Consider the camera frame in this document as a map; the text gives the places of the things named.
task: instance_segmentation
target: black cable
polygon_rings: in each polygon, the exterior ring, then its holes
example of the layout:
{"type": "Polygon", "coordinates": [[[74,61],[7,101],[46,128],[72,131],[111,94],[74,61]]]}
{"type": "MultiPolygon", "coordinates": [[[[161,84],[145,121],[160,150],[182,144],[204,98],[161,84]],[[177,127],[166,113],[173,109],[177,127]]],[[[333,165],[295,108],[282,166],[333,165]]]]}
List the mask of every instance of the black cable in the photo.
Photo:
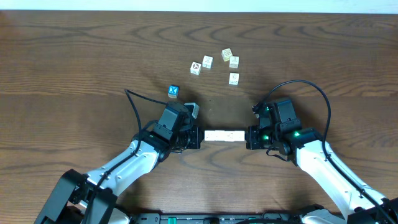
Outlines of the black cable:
{"type": "Polygon", "coordinates": [[[285,220],[273,220],[273,219],[266,219],[266,218],[256,218],[252,220],[245,220],[238,222],[236,224],[254,224],[254,223],[285,223],[285,224],[298,224],[302,222],[293,222],[293,221],[285,221],[285,220]]]}
{"type": "MultiPolygon", "coordinates": [[[[133,110],[134,110],[134,113],[136,114],[136,118],[137,118],[137,123],[138,123],[138,143],[137,143],[137,147],[135,148],[135,150],[134,150],[134,152],[133,152],[132,154],[128,155],[126,158],[122,159],[122,160],[119,161],[117,164],[115,164],[114,166],[112,166],[109,170],[107,170],[106,172],[104,172],[104,175],[102,175],[102,177],[101,177],[100,180],[98,181],[97,185],[96,185],[95,188],[93,189],[93,194],[92,194],[90,200],[89,200],[88,203],[87,203],[87,208],[86,208],[86,212],[85,212],[85,217],[84,217],[83,221],[81,222],[82,224],[86,224],[87,221],[88,221],[88,219],[89,219],[90,212],[91,212],[91,208],[92,208],[93,202],[94,202],[94,198],[96,197],[96,194],[98,193],[98,189],[100,188],[101,184],[102,184],[102,183],[104,182],[104,180],[108,177],[108,175],[110,175],[110,173],[112,173],[113,170],[115,170],[115,169],[118,168],[121,164],[125,163],[127,160],[129,160],[130,158],[132,158],[133,156],[135,156],[135,155],[137,154],[137,151],[138,151],[140,145],[141,145],[141,134],[142,134],[141,120],[140,120],[139,115],[138,115],[138,110],[137,110],[136,106],[134,105],[134,102],[132,101],[132,98],[130,97],[130,94],[133,94],[133,95],[135,95],[135,96],[141,97],[141,98],[143,98],[143,99],[145,99],[145,100],[149,100],[149,101],[154,102],[154,103],[159,103],[159,104],[162,104],[162,105],[167,105],[167,103],[164,103],[164,102],[161,102],[161,101],[157,101],[157,100],[153,100],[153,99],[150,99],[150,98],[148,98],[148,97],[141,96],[141,95],[139,95],[139,94],[137,94],[137,93],[134,93],[134,92],[132,92],[132,91],[130,91],[130,90],[124,90],[124,92],[126,93],[127,98],[129,99],[130,104],[131,104],[131,106],[132,106],[132,108],[133,108],[133,110]]],[[[152,125],[152,123],[150,123],[150,122],[148,123],[149,125],[147,124],[144,128],[148,128],[150,125],[152,125]]]]}
{"type": "Polygon", "coordinates": [[[338,167],[335,162],[333,161],[333,159],[330,159],[330,154],[327,153],[326,151],[326,135],[328,134],[328,130],[329,130],[329,125],[330,125],[330,116],[331,116],[331,109],[330,109],[330,103],[329,103],[329,99],[326,96],[325,92],[323,92],[323,90],[317,86],[316,84],[307,81],[307,80],[290,80],[287,82],[283,82],[277,86],[275,86],[267,95],[266,97],[264,97],[264,99],[261,102],[265,102],[268,97],[271,95],[271,93],[273,91],[275,91],[276,89],[278,89],[281,86],[284,86],[286,84],[289,83],[306,83],[308,85],[311,85],[312,87],[316,88],[323,96],[323,98],[325,99],[326,105],[328,107],[328,119],[326,121],[326,126],[325,126],[325,130],[323,132],[323,137],[322,137],[322,151],[325,154],[325,161],[329,160],[330,164],[337,170],[337,172],[342,175],[352,186],[354,186],[354,188],[360,192],[360,194],[365,197],[366,199],[368,199],[382,214],[383,216],[385,216],[392,224],[396,224],[395,221],[386,213],[386,211],[384,211],[381,206],[368,194],[366,193],[365,189],[362,188],[362,186],[358,185],[355,181],[353,181],[350,177],[348,177],[348,175],[346,175],[341,169],[340,167],[338,167]]]}
{"type": "Polygon", "coordinates": [[[130,93],[130,94],[133,94],[134,96],[141,97],[142,99],[149,100],[149,101],[154,102],[154,103],[160,103],[160,104],[163,104],[163,105],[167,105],[167,103],[165,103],[165,102],[158,101],[158,100],[153,100],[153,99],[148,98],[148,97],[146,97],[146,96],[142,96],[142,95],[140,95],[140,94],[138,94],[138,93],[134,93],[134,92],[132,92],[132,91],[130,91],[130,90],[124,90],[124,91],[125,91],[125,92],[128,92],[128,93],[130,93]]]}
{"type": "Polygon", "coordinates": [[[278,154],[270,155],[269,151],[271,151],[271,150],[273,150],[273,149],[271,149],[271,148],[267,149],[267,151],[266,151],[267,156],[274,156],[274,157],[276,157],[276,158],[278,158],[278,159],[280,159],[282,161],[285,161],[285,162],[289,162],[290,161],[290,159],[284,159],[282,156],[280,156],[278,154]]]}

